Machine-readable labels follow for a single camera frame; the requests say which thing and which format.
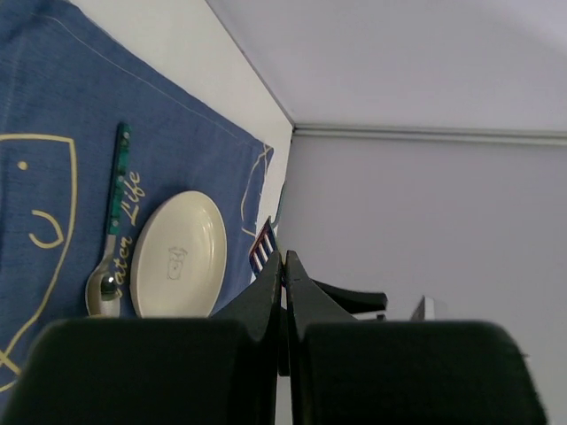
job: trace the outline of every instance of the black object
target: black object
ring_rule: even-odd
[[[547,423],[501,328],[357,321],[349,312],[386,298],[354,298],[276,252],[209,319],[61,322],[36,344],[2,424],[271,424],[278,365],[294,424]]]

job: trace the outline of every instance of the plate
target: plate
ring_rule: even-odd
[[[213,200],[197,191],[172,197],[147,221],[134,249],[130,292],[136,314],[209,315],[226,262],[226,232]]]

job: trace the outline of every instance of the cartoon face on plate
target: cartoon face on plate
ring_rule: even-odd
[[[0,135],[0,398],[16,382],[45,324],[76,205],[73,139]]]
[[[187,251],[183,248],[169,248],[169,262],[167,263],[167,279],[178,281],[181,277],[183,262]]]

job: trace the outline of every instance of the teal handle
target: teal handle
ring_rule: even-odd
[[[121,123],[116,134],[114,146],[113,175],[110,184],[108,199],[108,213],[106,216],[106,234],[118,235],[120,230],[120,212],[122,196],[124,194],[124,179],[128,168],[128,154],[130,151],[131,128]]]

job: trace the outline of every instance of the spoon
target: spoon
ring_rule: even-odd
[[[120,210],[124,193],[124,174],[128,165],[130,145],[130,126],[118,126],[114,147],[113,174],[106,212],[106,241],[103,258],[92,271],[85,288],[85,302],[89,316],[120,316],[120,293],[111,275],[111,262],[116,247],[116,237],[120,230]]]

